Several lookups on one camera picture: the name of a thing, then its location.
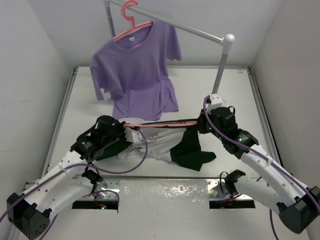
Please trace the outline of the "white and green t-shirt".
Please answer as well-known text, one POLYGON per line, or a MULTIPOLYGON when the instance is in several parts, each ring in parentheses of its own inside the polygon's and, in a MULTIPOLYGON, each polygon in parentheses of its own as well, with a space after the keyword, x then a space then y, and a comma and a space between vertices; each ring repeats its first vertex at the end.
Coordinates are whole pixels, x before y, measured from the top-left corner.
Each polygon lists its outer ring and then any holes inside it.
MULTIPOLYGON (((216 159, 216 154, 201 149, 196 126, 174 128, 142 127, 147 144, 147 157, 168 164, 200 171, 203 164, 216 159)), ((97 161, 102 160, 138 160, 145 153, 145 142, 119 140, 107 147, 97 161)))

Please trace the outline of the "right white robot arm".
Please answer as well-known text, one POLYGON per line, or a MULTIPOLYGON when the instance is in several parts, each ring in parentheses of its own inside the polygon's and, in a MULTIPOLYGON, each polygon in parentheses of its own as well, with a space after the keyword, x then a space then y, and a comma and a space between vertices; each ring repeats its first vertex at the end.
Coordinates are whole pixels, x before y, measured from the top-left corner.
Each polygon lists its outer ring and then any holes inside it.
POLYGON ((213 134, 228 153, 251 167, 267 183, 250 180, 244 171, 236 169, 224 179, 230 195, 250 196, 276 213, 295 234, 302 233, 320 215, 320 188, 309 187, 278 164, 252 134, 238 127, 233 110, 204 106, 197 122, 201 134, 213 134))

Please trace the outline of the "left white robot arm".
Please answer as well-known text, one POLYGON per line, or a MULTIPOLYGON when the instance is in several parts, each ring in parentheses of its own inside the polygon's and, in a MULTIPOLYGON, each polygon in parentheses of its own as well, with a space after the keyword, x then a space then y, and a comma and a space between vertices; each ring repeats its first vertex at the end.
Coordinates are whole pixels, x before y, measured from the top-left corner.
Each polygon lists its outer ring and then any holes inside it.
POLYGON ((55 167, 30 188, 7 198, 7 210, 1 219, 7 218, 29 240, 39 238, 62 210, 90 194, 102 181, 92 162, 124 138, 123 122, 108 115, 98 117, 55 167))

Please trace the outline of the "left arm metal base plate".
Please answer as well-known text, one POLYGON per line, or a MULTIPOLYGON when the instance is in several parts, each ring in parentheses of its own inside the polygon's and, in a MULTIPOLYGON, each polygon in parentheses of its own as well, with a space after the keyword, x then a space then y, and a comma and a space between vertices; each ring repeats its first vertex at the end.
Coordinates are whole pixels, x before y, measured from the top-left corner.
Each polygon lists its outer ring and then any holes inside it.
POLYGON ((96 198, 99 201, 117 201, 120 192, 120 182, 114 180, 104 180, 98 182, 94 189, 96 198))

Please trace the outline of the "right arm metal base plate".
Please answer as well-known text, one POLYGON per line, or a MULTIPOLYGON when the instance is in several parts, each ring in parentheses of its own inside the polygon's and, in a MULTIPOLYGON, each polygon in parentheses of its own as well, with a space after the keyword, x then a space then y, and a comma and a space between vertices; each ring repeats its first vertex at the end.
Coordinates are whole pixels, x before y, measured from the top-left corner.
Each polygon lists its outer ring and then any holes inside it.
POLYGON ((230 195, 229 193, 225 194, 222 192, 220 188, 220 183, 224 183, 224 180, 220 180, 219 178, 209 178, 206 180, 207 182, 207 192, 208 198, 210 201, 252 201, 253 199, 245 194, 234 194, 230 195))

